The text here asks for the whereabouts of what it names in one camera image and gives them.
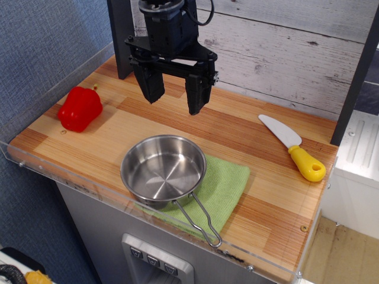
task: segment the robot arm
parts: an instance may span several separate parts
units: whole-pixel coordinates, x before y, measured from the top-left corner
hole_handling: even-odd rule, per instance
[[[209,102],[211,87],[218,81],[214,62],[217,55],[198,41],[195,0],[140,0],[147,36],[129,36],[130,63],[144,97],[152,104],[164,93],[162,74],[185,79],[189,113],[195,115]],[[196,62],[193,66],[173,62],[174,59]]]

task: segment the red bell pepper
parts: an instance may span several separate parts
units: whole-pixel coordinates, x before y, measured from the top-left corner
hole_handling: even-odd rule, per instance
[[[82,132],[102,112],[100,97],[94,89],[77,86],[69,92],[58,112],[62,126],[67,130]]]

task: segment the stainless steel pot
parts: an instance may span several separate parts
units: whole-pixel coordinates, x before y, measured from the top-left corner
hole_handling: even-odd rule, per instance
[[[207,170],[201,149],[176,135],[149,137],[133,146],[121,164],[126,188],[143,204],[163,209],[170,202],[178,206],[191,225],[201,231],[210,246],[219,247],[222,239],[211,224],[211,217],[197,195]],[[208,225],[219,242],[213,244],[204,229],[196,225],[183,206],[195,199],[208,218]]]

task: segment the screw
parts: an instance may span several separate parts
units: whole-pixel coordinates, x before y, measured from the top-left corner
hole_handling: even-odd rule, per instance
[[[308,226],[302,225],[302,226],[300,226],[300,230],[302,232],[308,232]]]

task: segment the toy knife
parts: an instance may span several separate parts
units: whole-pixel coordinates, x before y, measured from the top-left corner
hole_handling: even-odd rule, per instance
[[[275,134],[288,148],[288,153],[298,167],[300,173],[310,182],[319,182],[325,176],[326,169],[323,163],[312,157],[300,148],[301,137],[290,127],[267,115],[258,115],[259,120]]]

